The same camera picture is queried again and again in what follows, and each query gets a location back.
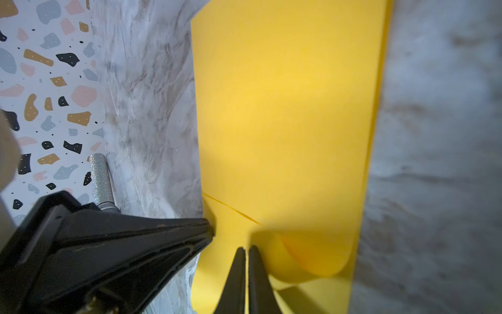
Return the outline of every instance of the gray marble countertop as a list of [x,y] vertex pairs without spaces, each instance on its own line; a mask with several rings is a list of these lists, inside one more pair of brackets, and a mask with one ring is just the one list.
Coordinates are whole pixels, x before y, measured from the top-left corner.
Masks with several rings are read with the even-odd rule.
[[[206,0],[91,3],[117,203],[200,216],[190,20]],[[396,0],[351,313],[502,310],[501,118],[502,2]],[[194,265],[157,314],[192,312]]]

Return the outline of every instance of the terrazzo patterned mat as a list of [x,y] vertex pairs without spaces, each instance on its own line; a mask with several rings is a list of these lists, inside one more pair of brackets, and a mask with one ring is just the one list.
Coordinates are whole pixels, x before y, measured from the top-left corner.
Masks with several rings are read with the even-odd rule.
[[88,156],[105,145],[89,10],[88,0],[0,1],[0,108],[22,151],[2,198],[16,224],[45,194],[91,201]]

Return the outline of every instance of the pink terrazzo spot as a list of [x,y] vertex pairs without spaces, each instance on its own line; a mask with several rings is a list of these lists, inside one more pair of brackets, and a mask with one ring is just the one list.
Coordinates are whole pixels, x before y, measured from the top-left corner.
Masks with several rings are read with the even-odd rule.
[[37,141],[29,136],[23,136],[23,137],[18,138],[18,144],[21,147],[36,144],[36,143],[37,143]]
[[71,94],[71,99],[81,107],[88,107],[97,99],[97,90],[92,87],[78,85]]
[[45,176],[45,175],[44,175],[44,174],[46,174],[46,173],[47,173],[47,171],[37,172],[37,173],[35,173],[35,174],[33,175],[33,179],[34,179],[35,181],[37,181],[37,182],[38,182],[38,181],[45,180],[45,179],[47,179],[47,176]]
[[97,142],[96,144],[91,146],[91,151],[95,152],[101,146],[101,142]]
[[23,90],[25,90],[24,86],[16,84],[16,85],[9,87],[7,89],[0,90],[0,96],[17,97],[23,93]]
[[35,74],[35,67],[27,65],[26,63],[21,62],[21,71],[29,77],[32,77]]
[[69,15],[84,13],[84,7],[78,0],[71,0],[70,3],[64,6]]
[[63,33],[65,35],[71,34],[75,31],[75,27],[73,26],[73,24],[71,24],[70,20],[67,18],[64,18],[61,21],[61,28],[63,29]]
[[29,37],[28,37],[28,34],[26,34],[25,30],[22,29],[22,28],[19,28],[18,29],[18,39],[20,41],[25,41],[27,40]]

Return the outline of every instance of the marble surface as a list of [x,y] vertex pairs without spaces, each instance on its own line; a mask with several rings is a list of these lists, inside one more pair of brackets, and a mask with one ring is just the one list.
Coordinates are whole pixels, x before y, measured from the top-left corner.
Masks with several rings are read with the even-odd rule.
[[[91,1],[124,213],[201,215],[190,19],[199,1]],[[396,0],[351,313],[495,313],[502,3]],[[190,313],[193,262],[155,313]]]

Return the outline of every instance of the yellow sheet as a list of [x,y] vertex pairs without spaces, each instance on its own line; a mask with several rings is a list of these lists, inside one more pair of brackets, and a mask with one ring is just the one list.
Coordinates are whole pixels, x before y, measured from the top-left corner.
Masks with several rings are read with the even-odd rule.
[[387,0],[212,0],[192,20],[204,212],[216,227],[192,287],[199,314],[250,244],[282,303],[300,291],[346,312],[389,11]]

